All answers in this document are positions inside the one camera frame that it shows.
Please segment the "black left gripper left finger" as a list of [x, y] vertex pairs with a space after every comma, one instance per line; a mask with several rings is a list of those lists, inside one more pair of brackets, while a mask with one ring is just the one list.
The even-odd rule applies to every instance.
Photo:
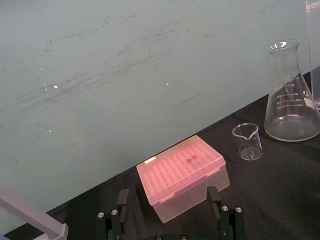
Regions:
[[96, 214], [96, 239], [97, 240], [123, 240], [125, 225], [128, 219], [128, 204], [130, 190], [122, 189], [116, 201], [116, 206], [109, 212]]

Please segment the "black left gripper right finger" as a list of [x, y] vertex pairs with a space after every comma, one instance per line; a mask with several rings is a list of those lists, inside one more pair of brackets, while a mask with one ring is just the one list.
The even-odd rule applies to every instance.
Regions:
[[245, 239], [245, 209], [242, 206], [231, 208], [223, 204], [218, 189], [208, 186], [206, 201], [210, 212], [217, 222], [219, 240], [244, 240]]

